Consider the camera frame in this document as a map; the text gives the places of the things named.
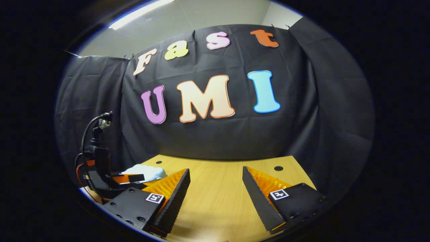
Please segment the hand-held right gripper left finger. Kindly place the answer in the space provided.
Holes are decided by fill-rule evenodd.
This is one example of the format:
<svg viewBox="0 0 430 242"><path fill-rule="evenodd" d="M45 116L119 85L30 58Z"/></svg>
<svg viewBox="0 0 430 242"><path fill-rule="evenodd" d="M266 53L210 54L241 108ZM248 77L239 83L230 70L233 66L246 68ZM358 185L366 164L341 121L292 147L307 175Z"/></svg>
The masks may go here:
<svg viewBox="0 0 430 242"><path fill-rule="evenodd" d="M103 207L139 230L166 237L172 231L190 182L186 168L146 188L127 188Z"/></svg>

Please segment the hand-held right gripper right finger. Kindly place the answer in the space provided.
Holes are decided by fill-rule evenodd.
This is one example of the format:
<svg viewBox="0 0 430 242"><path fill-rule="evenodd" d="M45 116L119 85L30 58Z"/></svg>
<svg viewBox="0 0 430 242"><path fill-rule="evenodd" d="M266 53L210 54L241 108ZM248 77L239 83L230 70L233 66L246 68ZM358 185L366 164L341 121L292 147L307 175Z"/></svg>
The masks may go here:
<svg viewBox="0 0 430 242"><path fill-rule="evenodd" d="M310 221L329 205L329 199L306 183L290 185L249 166L242 181L260 220L270 234Z"/></svg>

